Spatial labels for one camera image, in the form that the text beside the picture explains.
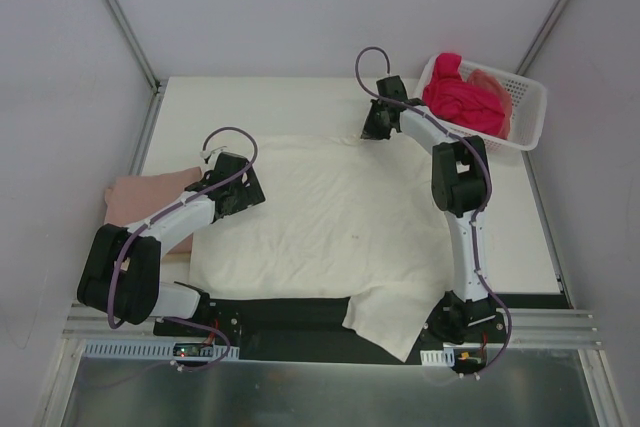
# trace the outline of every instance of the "white plastic basket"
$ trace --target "white plastic basket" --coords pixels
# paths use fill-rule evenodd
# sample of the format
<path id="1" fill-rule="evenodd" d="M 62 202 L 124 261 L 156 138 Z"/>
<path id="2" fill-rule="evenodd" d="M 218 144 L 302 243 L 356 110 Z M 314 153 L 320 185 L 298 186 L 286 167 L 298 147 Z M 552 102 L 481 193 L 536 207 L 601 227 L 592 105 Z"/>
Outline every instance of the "white plastic basket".
<path id="1" fill-rule="evenodd" d="M 431 73 L 435 65 L 437 55 L 429 59 L 418 86 L 413 94 L 414 97 L 422 99 L 422 91 L 425 85 L 431 82 Z M 472 129 L 460 127 L 441 120 L 440 122 L 452 131 L 462 135 L 479 135 L 485 140 L 485 145 L 489 151 L 497 151 L 504 147 L 512 147 L 518 150 L 533 150 L 538 145 L 540 134 L 542 134 L 542 124 L 547 111 L 547 89 L 535 80 L 527 79 L 519 75 L 510 74 L 491 67 L 462 60 L 458 71 L 464 80 L 476 69 L 481 69 L 487 74 L 493 75 L 500 84 L 511 94 L 513 103 L 513 113 L 511 114 L 511 130 L 507 140 L 483 134 Z"/>

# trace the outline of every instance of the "white cloth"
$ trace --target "white cloth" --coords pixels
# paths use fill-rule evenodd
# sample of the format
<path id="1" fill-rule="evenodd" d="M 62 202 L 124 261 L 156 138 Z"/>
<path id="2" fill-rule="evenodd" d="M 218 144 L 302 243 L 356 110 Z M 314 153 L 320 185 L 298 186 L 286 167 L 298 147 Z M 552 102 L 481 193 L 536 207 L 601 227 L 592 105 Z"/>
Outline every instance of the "white cloth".
<path id="1" fill-rule="evenodd" d="M 195 234 L 190 283 L 225 299 L 351 297 L 344 327 L 405 361 L 452 284 L 431 156 L 404 135 L 258 143 L 267 200 Z"/>

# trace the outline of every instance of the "white wall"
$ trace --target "white wall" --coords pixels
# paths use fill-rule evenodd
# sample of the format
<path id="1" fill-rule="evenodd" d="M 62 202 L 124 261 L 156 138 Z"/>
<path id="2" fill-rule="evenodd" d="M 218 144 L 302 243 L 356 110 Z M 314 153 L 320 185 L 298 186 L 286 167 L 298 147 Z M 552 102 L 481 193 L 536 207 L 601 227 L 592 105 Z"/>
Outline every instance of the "white wall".
<path id="1" fill-rule="evenodd" d="M 640 3 L 574 0 L 531 76 L 549 88 L 533 154 L 579 307 L 596 311 L 640 425 Z"/>
<path id="2" fill-rule="evenodd" d="M 0 424 L 30 425 L 149 90 L 101 0 L 0 0 Z"/>
<path id="3" fill-rule="evenodd" d="M 353 75 L 369 44 L 416 77 L 455 49 L 513 70 L 554 0 L 120 0 L 158 76 Z M 379 64 L 365 66 L 375 76 Z"/>

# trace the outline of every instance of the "metal frame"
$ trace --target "metal frame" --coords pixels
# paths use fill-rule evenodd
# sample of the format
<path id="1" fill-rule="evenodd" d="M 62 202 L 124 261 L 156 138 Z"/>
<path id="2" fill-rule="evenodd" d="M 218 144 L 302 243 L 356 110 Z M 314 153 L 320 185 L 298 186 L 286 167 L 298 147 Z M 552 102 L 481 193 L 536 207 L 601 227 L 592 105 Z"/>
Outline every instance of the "metal frame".
<path id="1" fill-rule="evenodd" d="M 132 174 L 139 174 L 151 142 L 166 82 L 160 82 L 156 77 L 118 0 L 104 1 L 153 91 L 153 98 L 148 107 L 144 126 L 130 166 Z M 520 75 L 527 73 L 570 1 L 555 0 L 520 62 L 516 73 Z M 554 268 L 559 281 L 565 287 L 568 287 L 560 269 L 561 263 L 558 259 L 556 246 L 536 183 L 535 172 L 528 154 L 524 155 L 524 159 Z M 567 297 L 569 296 L 569 291 L 570 289 L 564 289 Z M 510 348 L 578 350 L 600 424 L 603 426 L 629 425 L 609 373 L 606 355 L 602 350 L 604 347 L 600 332 L 590 312 L 580 310 L 513 309 L 512 313 L 513 336 Z M 153 320 L 150 319 L 139 326 L 125 324 L 120 330 L 114 332 L 108 328 L 104 314 L 80 304 L 74 304 L 62 333 L 58 354 L 51 365 L 51 375 L 45 386 L 46 395 L 43 397 L 40 412 L 34 425 L 57 426 L 62 422 L 80 357 L 84 352 L 86 339 L 131 339 L 154 342 L 150 340 L 153 338 L 152 328 Z M 189 339 L 164 338 L 162 341 L 166 340 L 182 341 Z"/>

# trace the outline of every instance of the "pink cloth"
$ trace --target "pink cloth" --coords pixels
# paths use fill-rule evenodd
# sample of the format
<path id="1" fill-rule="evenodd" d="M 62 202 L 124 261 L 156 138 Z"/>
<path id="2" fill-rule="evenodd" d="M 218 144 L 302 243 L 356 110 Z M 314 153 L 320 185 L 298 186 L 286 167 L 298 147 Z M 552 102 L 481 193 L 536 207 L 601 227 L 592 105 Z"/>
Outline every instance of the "pink cloth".
<path id="1" fill-rule="evenodd" d="M 502 128 L 498 133 L 498 137 L 506 140 L 507 137 L 509 137 L 509 131 L 511 130 L 511 114 L 513 113 L 511 94 L 507 92 L 502 85 L 500 85 L 500 82 L 498 82 L 494 76 L 489 75 L 480 69 L 476 69 L 471 72 L 471 75 L 469 75 L 469 78 L 467 79 L 467 84 L 475 85 L 487 92 L 493 92 L 498 96 L 500 99 L 500 105 L 502 106 L 502 111 L 504 112 L 504 122 L 502 123 Z"/>
<path id="2" fill-rule="evenodd" d="M 505 118 L 500 98 L 463 81 L 458 73 L 461 61 L 457 54 L 440 54 L 422 100 L 443 120 L 498 136 Z"/>
<path id="3" fill-rule="evenodd" d="M 200 167 L 153 176 L 118 177 L 104 193 L 107 203 L 105 224 L 124 227 L 149 217 L 176 200 L 184 188 L 202 178 Z M 192 237 L 171 249 L 170 253 L 191 252 Z"/>

